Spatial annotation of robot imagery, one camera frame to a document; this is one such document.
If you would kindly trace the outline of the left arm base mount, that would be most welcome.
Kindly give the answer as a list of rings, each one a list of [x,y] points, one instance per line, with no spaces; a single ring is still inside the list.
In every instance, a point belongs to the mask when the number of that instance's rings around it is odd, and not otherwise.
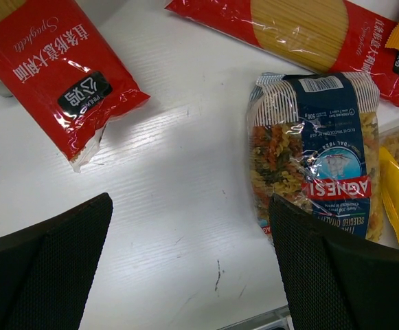
[[[228,325],[219,330],[265,330],[289,329],[288,317],[290,316],[287,305],[261,313],[260,315]]]

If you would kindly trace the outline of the red spaghetti bag with label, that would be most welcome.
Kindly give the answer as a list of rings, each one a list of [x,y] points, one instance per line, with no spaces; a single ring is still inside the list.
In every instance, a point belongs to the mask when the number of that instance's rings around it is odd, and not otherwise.
[[[75,171],[148,100],[75,1],[0,1],[0,81]]]

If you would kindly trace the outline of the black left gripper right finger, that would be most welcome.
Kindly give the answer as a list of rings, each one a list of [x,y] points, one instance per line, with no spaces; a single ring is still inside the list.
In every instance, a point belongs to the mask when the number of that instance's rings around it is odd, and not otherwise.
[[[271,197],[269,218],[295,329],[399,329],[399,250],[279,195]]]

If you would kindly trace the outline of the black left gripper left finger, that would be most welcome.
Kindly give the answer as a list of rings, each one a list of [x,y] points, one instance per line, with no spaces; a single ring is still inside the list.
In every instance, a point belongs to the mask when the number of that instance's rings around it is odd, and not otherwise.
[[[0,237],[0,329],[78,329],[106,240],[104,192]]]

